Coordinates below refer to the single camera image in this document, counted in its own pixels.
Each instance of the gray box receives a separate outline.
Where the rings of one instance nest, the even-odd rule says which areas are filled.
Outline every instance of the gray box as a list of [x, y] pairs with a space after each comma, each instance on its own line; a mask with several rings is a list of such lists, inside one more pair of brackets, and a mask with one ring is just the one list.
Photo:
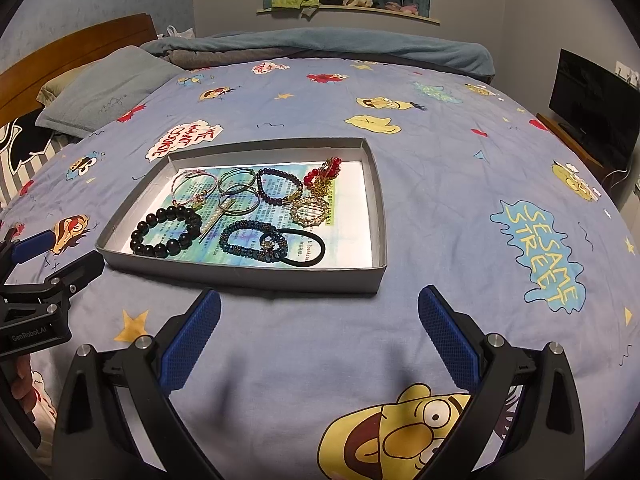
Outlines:
[[[183, 168], [313, 162], [339, 156], [359, 160], [364, 174], [372, 267], [301, 269], [231, 266], [150, 258], [120, 252], [158, 192]], [[114, 269], [206, 285], [297, 292], [376, 293], [386, 269], [386, 229], [378, 170], [367, 141], [358, 137], [271, 139], [217, 144], [170, 153], [154, 165], [127, 196], [95, 244]]]

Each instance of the wooden headboard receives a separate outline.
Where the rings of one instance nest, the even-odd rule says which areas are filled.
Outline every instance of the wooden headboard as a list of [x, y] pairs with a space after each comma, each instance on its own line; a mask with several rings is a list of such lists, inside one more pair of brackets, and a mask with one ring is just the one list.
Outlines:
[[78, 30], [43, 46], [0, 74], [0, 125], [41, 107], [36, 101], [38, 92], [54, 77], [123, 46], [140, 46], [156, 38], [151, 16], [134, 14]]

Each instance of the cartoon print bed sheet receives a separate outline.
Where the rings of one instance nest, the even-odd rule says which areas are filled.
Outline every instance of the cartoon print bed sheet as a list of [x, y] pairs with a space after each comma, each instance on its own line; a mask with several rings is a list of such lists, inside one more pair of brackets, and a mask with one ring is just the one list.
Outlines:
[[[640, 396], [635, 242], [572, 152], [517, 103], [464, 76], [341, 59], [185, 72], [67, 146], [2, 213], [3, 229], [20, 224], [23, 238], [56, 234], [54, 249], [10, 281], [39, 281], [92, 250], [167, 153], [311, 136], [367, 137], [383, 187], [388, 269], [375, 297], [222, 289], [220, 323], [172, 394], [216, 468], [230, 480], [410, 480], [469, 400], [418, 320], [418, 293], [429, 284], [485, 332], [528, 348], [562, 343], [587, 466], [596, 462]], [[34, 368], [55, 401], [79, 344], [122, 348], [155, 334], [197, 294], [105, 269], [73, 300], [72, 341], [34, 355]]]

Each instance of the monitor screen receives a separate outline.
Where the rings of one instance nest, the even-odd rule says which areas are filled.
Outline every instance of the monitor screen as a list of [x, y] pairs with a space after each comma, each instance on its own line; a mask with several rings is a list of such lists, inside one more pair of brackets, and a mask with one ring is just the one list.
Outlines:
[[551, 108], [605, 167], [625, 170], [640, 132], [640, 91], [603, 67], [561, 50]]

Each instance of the blue gripper pad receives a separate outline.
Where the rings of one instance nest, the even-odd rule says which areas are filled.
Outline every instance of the blue gripper pad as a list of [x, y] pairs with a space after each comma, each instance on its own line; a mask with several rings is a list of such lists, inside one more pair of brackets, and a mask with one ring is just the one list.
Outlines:
[[179, 390], [220, 320], [220, 295], [210, 290], [171, 341], [161, 361], [159, 384], [166, 396]]
[[456, 386], [474, 394], [480, 383], [479, 357], [463, 335], [454, 311], [429, 287], [420, 291], [418, 316]]
[[43, 231], [14, 245], [11, 260], [14, 264], [23, 264], [39, 254], [46, 253], [56, 243], [53, 231]]

